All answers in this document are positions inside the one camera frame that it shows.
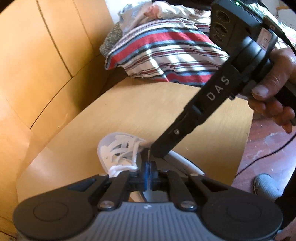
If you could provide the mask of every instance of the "tabletop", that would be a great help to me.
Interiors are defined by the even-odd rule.
[[[199,88],[126,78],[100,96],[60,131],[17,180],[19,201],[102,173],[99,141],[125,132],[156,140]],[[250,132],[247,101],[227,100],[173,150],[210,178],[231,185]]]

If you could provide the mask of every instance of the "striped blanket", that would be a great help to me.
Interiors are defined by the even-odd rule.
[[[133,78],[202,86],[228,58],[210,41],[209,32],[209,22],[183,18],[143,24],[116,43],[105,68],[123,67]],[[279,41],[277,46],[286,45]]]

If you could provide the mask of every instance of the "shoe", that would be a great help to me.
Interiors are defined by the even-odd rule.
[[[254,178],[253,190],[256,195],[273,202],[283,194],[278,188],[278,183],[266,173],[262,173]]]
[[[145,140],[126,133],[114,132],[105,136],[98,145],[97,153],[103,169],[109,177],[117,177],[126,170],[136,170],[141,166],[139,153],[151,144]],[[190,173],[204,175],[205,173],[191,161],[174,151],[170,151],[164,158],[150,157],[155,161],[158,169],[177,172],[181,177]],[[166,192],[151,191],[133,192],[131,198],[135,202],[167,202]]]

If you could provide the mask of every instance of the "white label sticker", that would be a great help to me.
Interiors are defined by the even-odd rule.
[[[266,50],[271,38],[272,38],[272,34],[265,28],[262,28],[257,39],[257,44],[259,44],[261,48]]]

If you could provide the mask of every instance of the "wooden floor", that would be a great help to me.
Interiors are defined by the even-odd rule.
[[[283,146],[292,134],[286,134],[282,127],[277,126],[270,119],[254,119],[250,136],[245,148],[239,170],[249,165],[253,160],[269,154]],[[233,187],[252,192],[252,180],[260,173],[268,173],[280,184],[283,190],[288,183],[296,166],[296,140],[290,143],[279,153],[261,159],[244,172],[233,182]]]

